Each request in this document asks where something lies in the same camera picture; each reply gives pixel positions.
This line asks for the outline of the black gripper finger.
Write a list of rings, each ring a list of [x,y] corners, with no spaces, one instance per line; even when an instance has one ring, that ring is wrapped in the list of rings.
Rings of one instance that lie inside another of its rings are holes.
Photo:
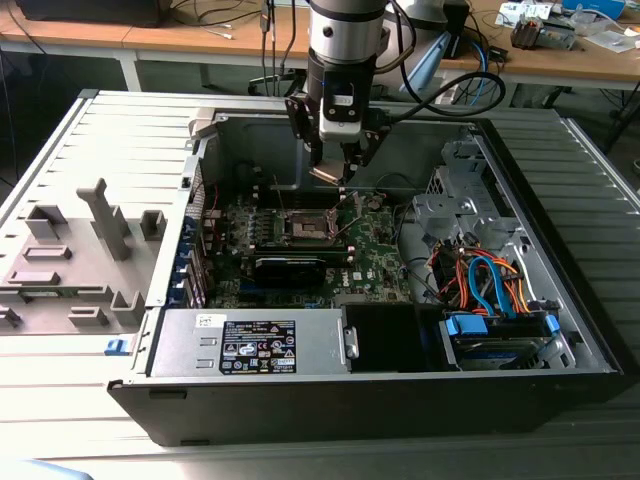
[[[343,144],[343,182],[348,183],[355,173],[360,169],[367,167],[375,154],[391,132],[390,127],[382,127],[380,130],[366,130],[364,132],[366,145],[362,147],[359,140],[353,143]]]
[[[315,168],[322,160],[323,143],[319,136],[317,121],[313,118],[305,101],[298,96],[285,98],[285,107],[293,135],[303,142],[308,151],[309,167]]]

